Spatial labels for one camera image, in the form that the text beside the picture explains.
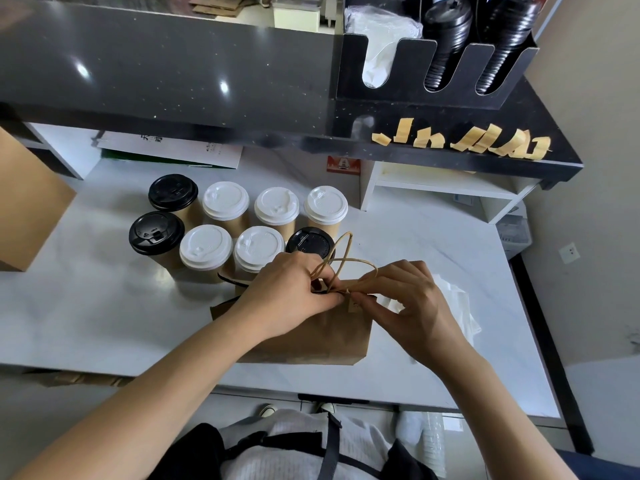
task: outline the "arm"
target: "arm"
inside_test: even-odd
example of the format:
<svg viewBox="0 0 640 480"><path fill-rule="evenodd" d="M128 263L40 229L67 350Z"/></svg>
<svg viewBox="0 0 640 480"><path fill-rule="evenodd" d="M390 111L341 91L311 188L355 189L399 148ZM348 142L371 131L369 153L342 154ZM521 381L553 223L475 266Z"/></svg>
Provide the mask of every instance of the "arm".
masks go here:
<svg viewBox="0 0 640 480"><path fill-rule="evenodd" d="M418 362L444 382L476 438L494 480L576 480L469 345L425 263L398 261L349 287L352 297ZM369 294L398 300L395 314Z"/></svg>
<svg viewBox="0 0 640 480"><path fill-rule="evenodd" d="M13 480L146 478L236 360L343 300L310 292L310 271L320 262L316 255L278 255L228 313L118 391ZM320 277L332 276L327 266Z"/></svg>

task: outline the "countertop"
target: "countertop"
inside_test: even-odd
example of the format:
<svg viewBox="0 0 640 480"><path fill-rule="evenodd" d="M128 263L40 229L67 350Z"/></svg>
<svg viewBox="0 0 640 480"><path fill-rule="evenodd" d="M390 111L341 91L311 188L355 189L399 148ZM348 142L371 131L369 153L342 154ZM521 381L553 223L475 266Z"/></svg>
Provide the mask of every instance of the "countertop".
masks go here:
<svg viewBox="0 0 640 480"><path fill-rule="evenodd" d="M137 134L298 147L369 160L571 179L582 163L526 79L500 110L336 100L334 37L185 16L0 0L0 119ZM380 146L398 119L447 142L471 126L550 136L542 161Z"/></svg>
<svg viewBox="0 0 640 480"><path fill-rule="evenodd" d="M210 322L209 307L233 296L227 283L174 281L130 248L128 229L150 211L148 186L176 171L204 188L233 180L252 201L284 186L299 199L317 185L345 193L342 230L354 233L352 257L382 266L424 260L468 292L482 327L474 346L527 414L558 417L496 227L450 195L380 188L368 212L357 209L358 177L327 173L326 158L295 149L245 148L238 170L104 159L25 273L0 273L0 363L137 376ZM300 217L298 226L302 226ZM343 278L368 271L347 263ZM442 382L374 324L369 353L354 366L236 364L221 385L455 408Z"/></svg>

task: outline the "white cup lid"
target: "white cup lid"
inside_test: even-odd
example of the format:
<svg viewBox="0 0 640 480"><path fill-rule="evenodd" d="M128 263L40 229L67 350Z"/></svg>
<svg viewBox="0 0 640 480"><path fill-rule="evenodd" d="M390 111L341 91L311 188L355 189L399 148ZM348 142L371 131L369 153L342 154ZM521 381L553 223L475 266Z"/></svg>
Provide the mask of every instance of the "white cup lid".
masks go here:
<svg viewBox="0 0 640 480"><path fill-rule="evenodd" d="M249 194L235 182L217 182L204 192L202 208L212 219L230 221L249 208Z"/></svg>
<svg viewBox="0 0 640 480"><path fill-rule="evenodd" d="M255 215L271 226L290 223L300 213L300 202L295 193L283 187L263 191L255 200Z"/></svg>
<svg viewBox="0 0 640 480"><path fill-rule="evenodd" d="M338 224L347 215L349 203L340 190L323 185L309 192L305 201L308 217L318 224Z"/></svg>
<svg viewBox="0 0 640 480"><path fill-rule="evenodd" d="M276 229L265 226L249 227L240 234L234 247L236 264L245 271L257 273L277 254L284 252L284 239Z"/></svg>
<svg viewBox="0 0 640 480"><path fill-rule="evenodd" d="M191 229L180 243L180 259L185 266L210 271L222 266L233 251L231 234L218 226L204 225Z"/></svg>

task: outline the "electrical outlet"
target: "electrical outlet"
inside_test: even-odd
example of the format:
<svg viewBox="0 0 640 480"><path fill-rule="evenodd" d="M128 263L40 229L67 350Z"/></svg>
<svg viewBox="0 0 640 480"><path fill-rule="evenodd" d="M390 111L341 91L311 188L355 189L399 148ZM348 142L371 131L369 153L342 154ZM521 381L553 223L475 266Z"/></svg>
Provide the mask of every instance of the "electrical outlet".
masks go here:
<svg viewBox="0 0 640 480"><path fill-rule="evenodd" d="M558 252L560 253L560 257L565 264L569 264L580 258L578 249L575 247L575 244L573 242L571 244L567 244L564 248L558 250Z"/></svg>

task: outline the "white shoe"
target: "white shoe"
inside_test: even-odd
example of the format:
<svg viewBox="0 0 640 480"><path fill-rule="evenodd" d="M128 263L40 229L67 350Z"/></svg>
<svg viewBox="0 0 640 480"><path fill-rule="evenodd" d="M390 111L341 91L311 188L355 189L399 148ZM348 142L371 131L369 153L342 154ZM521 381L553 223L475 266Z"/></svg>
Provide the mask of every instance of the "white shoe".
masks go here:
<svg viewBox="0 0 640 480"><path fill-rule="evenodd" d="M263 407L260 410L260 412L258 413L258 416L260 416L261 418L268 418L269 416L274 414L274 412L276 412L277 410L278 410L277 406L274 406L273 404L267 404L265 407Z"/></svg>
<svg viewBox="0 0 640 480"><path fill-rule="evenodd" d="M335 404L333 403L319 403L316 409L316 413L331 413L335 414Z"/></svg>

